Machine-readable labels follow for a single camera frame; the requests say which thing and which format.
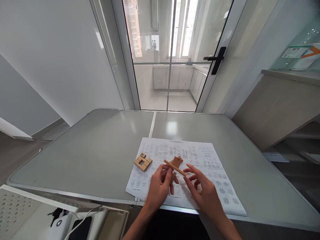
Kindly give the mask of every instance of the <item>cable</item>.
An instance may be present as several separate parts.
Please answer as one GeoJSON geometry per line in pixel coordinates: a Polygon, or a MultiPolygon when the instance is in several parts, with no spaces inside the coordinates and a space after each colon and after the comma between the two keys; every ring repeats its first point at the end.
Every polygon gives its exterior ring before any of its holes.
{"type": "Polygon", "coordinates": [[[72,230],[66,235],[66,237],[64,238],[64,240],[67,240],[68,237],[70,236],[70,234],[73,233],[73,231],[76,230],[77,227],[79,227],[79,226],[81,225],[81,223],[83,223],[83,221],[87,218],[87,216],[89,215],[89,213],[92,212],[93,210],[97,209],[97,208],[99,208],[99,210],[98,210],[96,213],[98,213],[98,212],[101,210],[102,205],[100,205],[100,206],[98,206],[98,207],[96,207],[96,208],[91,209],[91,210],[87,213],[87,215],[82,219],[82,221],[81,221],[74,229],[72,229],[72,230]]]}

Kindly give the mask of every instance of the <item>white cabinet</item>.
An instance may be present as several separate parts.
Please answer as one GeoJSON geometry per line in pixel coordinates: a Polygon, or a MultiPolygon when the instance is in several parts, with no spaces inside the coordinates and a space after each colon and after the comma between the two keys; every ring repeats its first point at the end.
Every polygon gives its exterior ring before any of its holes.
{"type": "Polygon", "coordinates": [[[181,68],[178,81],[178,89],[189,89],[194,68],[181,68]]]}
{"type": "Polygon", "coordinates": [[[198,94],[198,91],[199,91],[199,87],[200,87],[200,83],[201,83],[201,80],[202,80],[202,76],[203,76],[203,74],[201,72],[198,72],[197,77],[196,77],[196,81],[194,83],[194,88],[192,90],[192,95],[193,95],[194,99],[197,98],[197,94],[198,94]]]}
{"type": "Polygon", "coordinates": [[[165,89],[166,68],[153,68],[153,88],[165,89]]]}
{"type": "MultiPolygon", "coordinates": [[[[193,67],[172,66],[170,89],[189,89],[193,73],[193,67]]],[[[169,66],[153,67],[153,88],[168,89],[169,66]]]]}
{"type": "Polygon", "coordinates": [[[179,74],[180,74],[180,67],[171,68],[170,89],[178,89],[179,74]]]}
{"type": "Polygon", "coordinates": [[[200,99],[200,96],[201,96],[201,93],[202,93],[202,89],[203,89],[204,83],[206,82],[206,79],[207,79],[207,75],[202,74],[202,80],[201,80],[201,83],[200,83],[200,86],[199,86],[199,90],[198,90],[198,94],[197,94],[197,97],[196,97],[196,102],[197,103],[199,102],[199,99],[200,99]]]}
{"type": "Polygon", "coordinates": [[[194,84],[196,82],[196,78],[197,78],[197,74],[198,74],[198,70],[197,69],[194,69],[193,71],[193,74],[192,74],[192,79],[191,79],[191,84],[190,84],[190,92],[192,93],[193,91],[193,88],[194,88],[194,84]]]}

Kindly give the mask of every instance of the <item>glass door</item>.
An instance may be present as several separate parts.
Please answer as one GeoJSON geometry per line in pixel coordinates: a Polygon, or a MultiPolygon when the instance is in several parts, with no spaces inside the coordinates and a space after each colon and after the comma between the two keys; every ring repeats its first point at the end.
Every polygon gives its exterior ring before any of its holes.
{"type": "Polygon", "coordinates": [[[245,2],[123,0],[141,110],[202,112],[245,2]]]}

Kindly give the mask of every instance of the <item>door handle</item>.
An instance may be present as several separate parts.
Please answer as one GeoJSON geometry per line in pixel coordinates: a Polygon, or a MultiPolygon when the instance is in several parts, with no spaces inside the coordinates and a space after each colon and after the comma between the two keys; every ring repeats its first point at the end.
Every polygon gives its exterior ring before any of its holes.
{"type": "Polygon", "coordinates": [[[227,47],[221,47],[218,53],[218,56],[216,57],[204,57],[203,60],[208,60],[208,61],[216,61],[214,63],[214,66],[212,68],[212,72],[211,75],[216,75],[219,69],[219,66],[222,62],[222,60],[224,59],[224,53],[227,50],[227,47]]]}

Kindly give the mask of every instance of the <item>baseboard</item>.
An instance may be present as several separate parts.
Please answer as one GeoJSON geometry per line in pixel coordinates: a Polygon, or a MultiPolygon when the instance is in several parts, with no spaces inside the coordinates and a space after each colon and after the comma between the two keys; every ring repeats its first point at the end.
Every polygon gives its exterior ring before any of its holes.
{"type": "Polygon", "coordinates": [[[29,138],[29,137],[19,137],[19,136],[12,136],[14,139],[18,139],[18,140],[27,140],[27,141],[35,141],[35,139],[33,138],[29,138]]]}
{"type": "MultiPolygon", "coordinates": [[[[154,88],[153,89],[156,92],[167,92],[168,89],[164,89],[164,88],[154,88]]],[[[189,89],[170,89],[170,92],[189,92],[189,89]]]]}
{"type": "Polygon", "coordinates": [[[46,135],[51,130],[55,129],[59,125],[64,123],[64,120],[62,118],[58,119],[57,121],[51,123],[49,126],[46,126],[45,128],[41,129],[39,132],[32,135],[32,138],[37,140],[40,140],[42,136],[46,135]]]}

